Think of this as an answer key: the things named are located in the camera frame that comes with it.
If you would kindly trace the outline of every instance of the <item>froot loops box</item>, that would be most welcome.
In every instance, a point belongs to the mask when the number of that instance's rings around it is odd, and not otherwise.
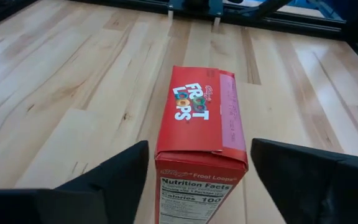
[[[155,165],[155,223],[208,223],[248,170],[233,73],[173,68]]]

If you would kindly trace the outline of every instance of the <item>light wood surface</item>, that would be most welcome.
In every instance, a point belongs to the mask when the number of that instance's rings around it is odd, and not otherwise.
[[[0,188],[56,187],[141,139],[153,155],[174,65],[236,74],[248,150],[267,138],[358,155],[344,42],[63,0],[0,24]],[[135,223],[154,224],[155,167]],[[211,221],[284,223],[250,170]]]

